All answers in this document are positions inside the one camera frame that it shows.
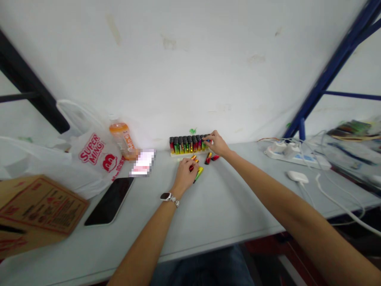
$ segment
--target wristwatch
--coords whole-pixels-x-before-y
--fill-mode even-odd
[[[160,196],[160,199],[162,201],[172,201],[175,203],[176,205],[176,208],[179,207],[180,205],[180,201],[179,200],[176,200],[176,198],[171,194],[171,193],[163,193],[161,196]]]

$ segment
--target forearm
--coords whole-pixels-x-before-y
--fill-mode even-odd
[[[333,285],[378,285],[381,272],[303,199],[235,152],[224,158]]]
[[[109,286],[149,285],[176,206],[163,202],[148,221],[109,282]]]

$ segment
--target finger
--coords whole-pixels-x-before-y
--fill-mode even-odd
[[[180,162],[181,165],[184,165],[185,163],[187,163],[187,161],[190,160],[188,158],[183,158]]]
[[[193,166],[193,170],[191,171],[191,174],[194,175],[194,177],[197,176],[197,172],[198,172],[198,168],[200,167],[200,165],[198,163],[196,163],[194,166]]]
[[[210,148],[211,146],[213,146],[210,142],[208,141],[205,141],[205,144]]]
[[[195,165],[195,164],[197,164],[197,163],[195,161],[191,160],[191,159],[189,159],[189,161],[185,163],[185,165],[188,166],[188,167],[190,167],[192,165]]]
[[[203,140],[214,140],[214,136],[208,135],[208,136],[204,137]]]

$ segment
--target floor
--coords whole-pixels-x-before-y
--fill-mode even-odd
[[[301,247],[286,232],[252,240],[240,247],[256,286],[328,286]],[[285,269],[291,271],[274,275],[277,272],[272,266],[282,268],[284,261],[289,264]],[[107,282],[92,286],[106,286]]]

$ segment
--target bottle cap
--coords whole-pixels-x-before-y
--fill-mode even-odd
[[[116,115],[116,114],[110,113],[110,114],[108,115],[108,118],[109,118],[110,120],[118,120],[118,119],[119,119],[119,116]]]

